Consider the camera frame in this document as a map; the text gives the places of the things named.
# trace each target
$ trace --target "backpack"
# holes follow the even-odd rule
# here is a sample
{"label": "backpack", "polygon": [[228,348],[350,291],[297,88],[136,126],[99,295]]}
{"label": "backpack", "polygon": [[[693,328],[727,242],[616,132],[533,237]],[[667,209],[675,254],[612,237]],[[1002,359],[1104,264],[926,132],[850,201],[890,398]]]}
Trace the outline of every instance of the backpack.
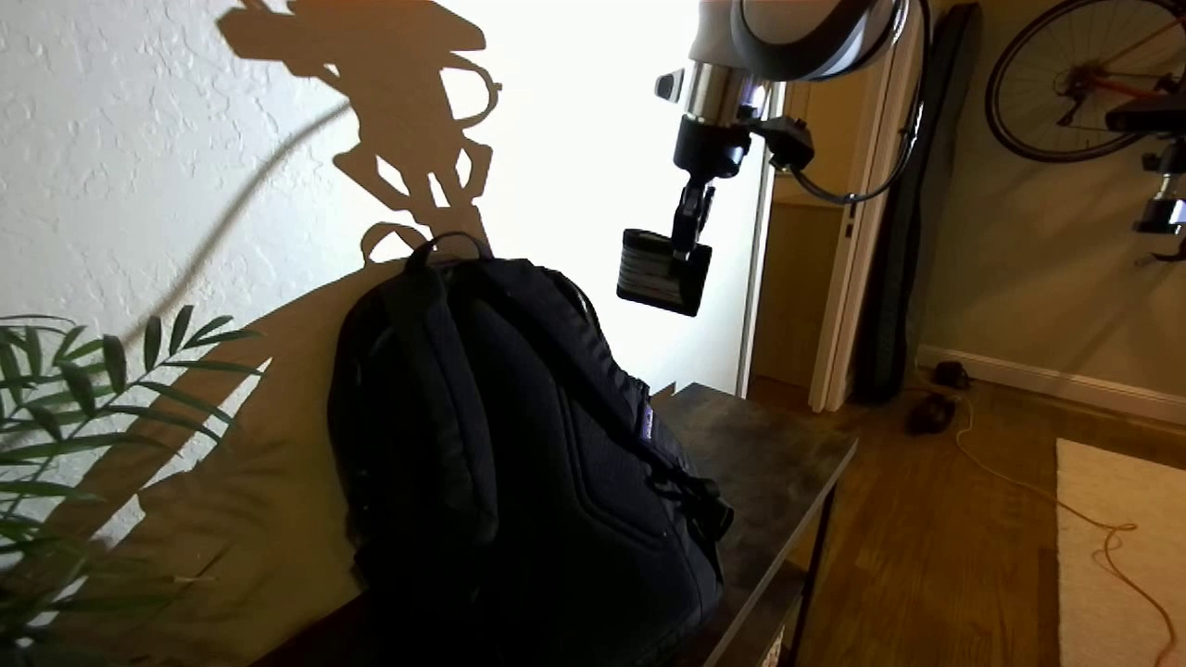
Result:
{"label": "backpack", "polygon": [[439,242],[350,311],[329,385],[377,662],[667,662],[732,506],[575,283]]}

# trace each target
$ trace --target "floor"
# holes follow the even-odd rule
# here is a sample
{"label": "floor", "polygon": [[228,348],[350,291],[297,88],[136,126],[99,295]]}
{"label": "floor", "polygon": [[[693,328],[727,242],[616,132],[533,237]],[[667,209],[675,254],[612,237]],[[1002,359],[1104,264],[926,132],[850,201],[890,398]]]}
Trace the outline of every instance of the floor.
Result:
{"label": "floor", "polygon": [[[905,432],[926,380],[819,419],[859,453],[842,477],[805,667],[1055,667],[1055,436],[1186,466],[1186,430],[981,385],[944,432]],[[751,399],[792,412],[796,389]]]}

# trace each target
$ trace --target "bicycle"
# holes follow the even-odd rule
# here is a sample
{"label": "bicycle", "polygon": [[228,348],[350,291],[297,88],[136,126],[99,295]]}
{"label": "bicycle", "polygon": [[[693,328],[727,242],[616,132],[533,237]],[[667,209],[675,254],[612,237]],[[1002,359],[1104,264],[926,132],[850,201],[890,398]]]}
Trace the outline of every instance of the bicycle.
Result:
{"label": "bicycle", "polygon": [[1186,0],[1069,0],[1003,46],[991,70],[985,117],[1023,160],[1099,160],[1146,138],[1108,126],[1108,115],[1176,95],[1181,70]]}

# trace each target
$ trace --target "wall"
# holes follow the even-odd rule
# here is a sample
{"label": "wall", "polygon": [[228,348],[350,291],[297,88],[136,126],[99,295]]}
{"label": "wall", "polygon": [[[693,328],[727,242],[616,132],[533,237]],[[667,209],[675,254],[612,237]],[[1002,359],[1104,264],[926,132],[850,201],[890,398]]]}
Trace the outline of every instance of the wall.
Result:
{"label": "wall", "polygon": [[[0,311],[135,335],[198,301],[249,322],[357,272],[370,221],[409,219],[335,170],[357,139],[352,115],[335,115],[340,95],[238,60],[214,31],[228,7],[0,7]],[[693,7],[455,7],[487,31],[471,60],[504,84],[471,128],[493,146],[478,209],[496,251],[578,278],[643,378],[738,389],[760,160],[721,188],[702,319],[616,301],[623,227],[667,235],[683,185],[675,109],[654,78],[683,62]]]}
{"label": "wall", "polygon": [[[136,336],[154,311],[193,301],[202,316],[229,311],[252,322],[257,336],[228,354],[272,359],[214,453],[184,454],[184,443],[182,463],[163,447],[107,453],[87,477],[90,488],[104,488],[104,504],[55,511],[65,526],[95,529],[119,540],[123,556],[184,580],[166,610],[113,630],[113,641],[157,657],[149,662],[252,662],[357,595],[345,499],[325,443],[325,380],[340,316],[388,274],[364,272],[364,228],[412,227],[420,209],[404,211],[392,198],[388,211],[335,167],[345,149],[383,146],[386,132],[359,138],[336,91],[291,75],[313,75],[315,47],[364,60],[364,78],[377,84],[366,91],[383,99],[359,102],[399,115],[392,122],[377,110],[392,122],[383,128],[409,139],[386,153],[415,167],[449,153],[439,128],[451,122],[415,115],[441,80],[412,75],[446,57],[420,62],[427,51],[412,46],[467,41],[467,60],[501,80],[493,115],[467,128],[467,139],[493,149],[488,180],[473,198],[493,249],[582,283],[618,363],[654,385],[742,389],[745,375],[760,160],[721,185],[706,235],[717,267],[696,319],[616,301],[623,227],[667,235],[683,188],[670,167],[679,110],[654,95],[654,78],[683,65],[693,2],[449,2],[481,26],[487,47],[473,47],[473,26],[465,22],[422,22],[430,32],[404,31],[404,41],[370,32],[375,22],[352,22],[357,41],[302,38],[302,22],[272,22],[272,32],[238,46],[260,47],[257,60],[238,60],[214,26],[229,7],[0,2],[0,316],[55,311]],[[412,0],[297,7],[329,10],[322,26],[335,10],[434,10]],[[266,47],[313,51],[282,65],[260,60]],[[446,80],[451,110],[467,115],[481,95],[471,88],[478,78]],[[213,399],[233,389],[213,378],[184,380],[202,380]]]}
{"label": "wall", "polygon": [[981,378],[1180,419],[1186,274],[1146,264],[1150,251],[1171,251],[1171,242],[1131,235],[1158,185],[1139,157],[1158,146],[1048,167],[1003,153],[985,126],[985,75],[1042,7],[981,2],[985,32],[938,235],[923,359],[957,352]]}

